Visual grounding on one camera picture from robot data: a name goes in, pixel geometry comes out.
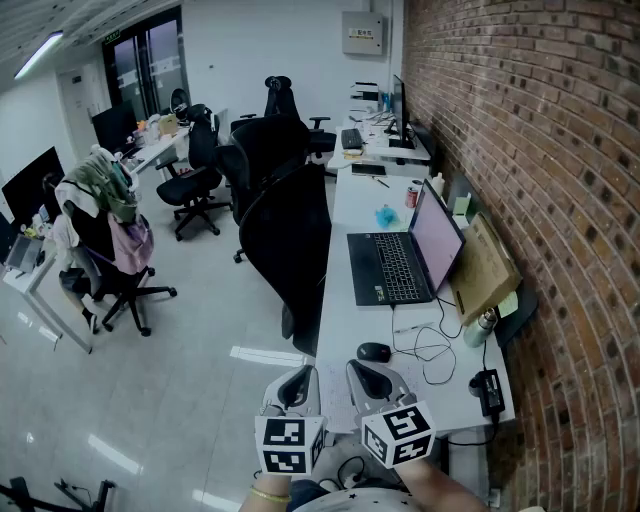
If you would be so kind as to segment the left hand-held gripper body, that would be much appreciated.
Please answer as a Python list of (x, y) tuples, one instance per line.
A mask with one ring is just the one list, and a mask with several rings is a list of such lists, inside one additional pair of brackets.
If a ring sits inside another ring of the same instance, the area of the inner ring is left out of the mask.
[(326, 424), (319, 398), (289, 407), (265, 398), (254, 423), (262, 473), (311, 475), (325, 447)]

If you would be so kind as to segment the glass double door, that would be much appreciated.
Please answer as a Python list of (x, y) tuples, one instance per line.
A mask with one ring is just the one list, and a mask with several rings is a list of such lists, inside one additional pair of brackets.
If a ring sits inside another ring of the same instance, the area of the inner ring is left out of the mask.
[(189, 90), (179, 6), (155, 14), (102, 43), (111, 104), (133, 105), (136, 119), (170, 112), (176, 88)]

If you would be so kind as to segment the thin black monitor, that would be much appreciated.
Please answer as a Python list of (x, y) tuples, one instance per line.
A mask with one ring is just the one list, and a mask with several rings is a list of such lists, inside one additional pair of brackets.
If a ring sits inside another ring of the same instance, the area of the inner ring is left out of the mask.
[(389, 146), (413, 150), (415, 148), (410, 139), (407, 122), (408, 113), (405, 99), (404, 82), (395, 75), (393, 77), (393, 90), (390, 96), (390, 110), (393, 114), (393, 121), (384, 131), (390, 136)]

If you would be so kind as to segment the white desk with metal legs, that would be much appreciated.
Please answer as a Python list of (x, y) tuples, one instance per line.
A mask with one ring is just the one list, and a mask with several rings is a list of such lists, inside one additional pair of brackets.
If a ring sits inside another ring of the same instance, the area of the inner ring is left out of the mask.
[(47, 242), (43, 246), (45, 258), (30, 274), (22, 274), (19, 270), (7, 268), (2, 275), (2, 281), (17, 291), (26, 304), (33, 310), (36, 317), (46, 327), (45, 332), (53, 335), (54, 346), (62, 339), (75, 342), (85, 353), (91, 354), (93, 347), (85, 342), (54, 310), (52, 305), (39, 293), (38, 287), (53, 268), (56, 260), (56, 249), (53, 243)]

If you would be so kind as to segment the grey laptop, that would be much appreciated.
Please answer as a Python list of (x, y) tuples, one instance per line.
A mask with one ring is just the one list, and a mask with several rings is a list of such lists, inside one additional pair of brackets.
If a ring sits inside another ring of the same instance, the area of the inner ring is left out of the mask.
[(42, 240), (18, 234), (5, 260), (5, 266), (29, 274), (37, 266), (42, 248)]

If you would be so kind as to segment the black floor stand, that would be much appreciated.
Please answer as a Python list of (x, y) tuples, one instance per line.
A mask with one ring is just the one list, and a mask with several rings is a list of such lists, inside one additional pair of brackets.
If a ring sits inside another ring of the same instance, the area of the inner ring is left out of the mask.
[(0, 484), (0, 494), (8, 498), (9, 505), (16, 506), (21, 512), (36, 512), (37, 510), (43, 512), (105, 512), (108, 494), (117, 485), (112, 481), (102, 480), (97, 499), (89, 503), (83, 501), (76, 494), (77, 490), (84, 490), (90, 496), (89, 490), (85, 487), (71, 485), (64, 479), (55, 482), (54, 487), (71, 500), (76, 507), (57, 505), (31, 496), (23, 477), (11, 479), (9, 487)]

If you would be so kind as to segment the white printer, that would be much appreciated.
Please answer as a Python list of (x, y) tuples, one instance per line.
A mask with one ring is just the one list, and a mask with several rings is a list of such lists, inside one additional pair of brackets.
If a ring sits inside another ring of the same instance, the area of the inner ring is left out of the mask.
[(354, 102), (378, 103), (379, 86), (375, 82), (355, 81), (349, 89), (349, 97)]

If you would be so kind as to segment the metal water bottle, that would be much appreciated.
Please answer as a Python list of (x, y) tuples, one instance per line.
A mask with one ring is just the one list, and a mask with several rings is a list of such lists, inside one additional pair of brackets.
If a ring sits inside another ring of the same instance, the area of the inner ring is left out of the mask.
[(497, 314), (494, 308), (489, 308), (472, 321), (465, 329), (463, 339), (470, 348), (483, 345), (488, 336), (494, 330), (497, 323)]

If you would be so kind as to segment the black desk fan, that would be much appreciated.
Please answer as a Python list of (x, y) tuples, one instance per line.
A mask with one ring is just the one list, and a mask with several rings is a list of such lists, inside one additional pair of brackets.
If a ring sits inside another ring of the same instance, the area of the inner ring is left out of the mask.
[(170, 97), (170, 112), (176, 116), (179, 123), (187, 120), (188, 109), (191, 102), (188, 93), (182, 88), (176, 88), (172, 91)]

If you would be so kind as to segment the person's left forearm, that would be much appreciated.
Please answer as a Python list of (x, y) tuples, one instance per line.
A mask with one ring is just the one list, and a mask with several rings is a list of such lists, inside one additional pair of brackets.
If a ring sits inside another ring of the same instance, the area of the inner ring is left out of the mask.
[(238, 512), (286, 512), (291, 502), (290, 475), (261, 473), (250, 487)]

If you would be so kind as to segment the blue crumpled cloth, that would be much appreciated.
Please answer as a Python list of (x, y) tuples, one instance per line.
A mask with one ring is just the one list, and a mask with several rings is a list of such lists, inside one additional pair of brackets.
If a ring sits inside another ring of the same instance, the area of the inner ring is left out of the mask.
[(406, 207), (397, 211), (389, 205), (384, 205), (375, 212), (375, 218), (378, 227), (382, 230), (405, 232), (408, 230), (412, 213), (413, 211)]

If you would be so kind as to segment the black mesh office chair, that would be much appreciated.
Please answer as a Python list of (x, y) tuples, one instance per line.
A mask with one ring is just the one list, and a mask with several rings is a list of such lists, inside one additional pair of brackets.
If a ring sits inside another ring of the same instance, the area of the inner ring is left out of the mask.
[(214, 163), (231, 187), (237, 224), (257, 198), (289, 171), (306, 163), (309, 129), (300, 120), (278, 114), (235, 129), (229, 143), (214, 149)]
[(277, 179), (239, 228), (249, 262), (283, 301), (282, 336), (317, 351), (332, 223), (323, 167), (306, 164)]

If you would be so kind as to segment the person's right forearm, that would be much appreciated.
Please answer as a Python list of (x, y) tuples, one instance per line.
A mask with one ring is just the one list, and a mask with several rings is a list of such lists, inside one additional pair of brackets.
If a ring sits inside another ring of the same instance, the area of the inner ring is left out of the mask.
[(395, 467), (420, 512), (490, 512), (486, 504), (426, 458)]

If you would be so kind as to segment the office chair draped with clothes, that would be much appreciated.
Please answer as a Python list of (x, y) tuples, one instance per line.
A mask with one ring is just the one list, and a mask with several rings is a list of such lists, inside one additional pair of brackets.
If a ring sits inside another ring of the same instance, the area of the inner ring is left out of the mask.
[(116, 298), (102, 320), (111, 331), (111, 318), (128, 306), (136, 329), (148, 337), (151, 329), (141, 323), (137, 299), (166, 293), (173, 287), (146, 287), (142, 281), (155, 274), (150, 266), (154, 249), (152, 230), (140, 213), (135, 179), (115, 155), (95, 144), (89, 155), (64, 175), (55, 189), (56, 199), (79, 236), (101, 277), (96, 302), (106, 295)]

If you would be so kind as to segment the white grid paper sheet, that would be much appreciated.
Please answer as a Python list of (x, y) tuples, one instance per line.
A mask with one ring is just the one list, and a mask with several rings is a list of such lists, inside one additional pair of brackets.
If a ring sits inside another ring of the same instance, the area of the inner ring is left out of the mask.
[(349, 433), (360, 429), (356, 425), (357, 411), (352, 403), (346, 376), (346, 364), (349, 361), (317, 360), (315, 365), (319, 375), (321, 413), (328, 420), (328, 430), (333, 433)]

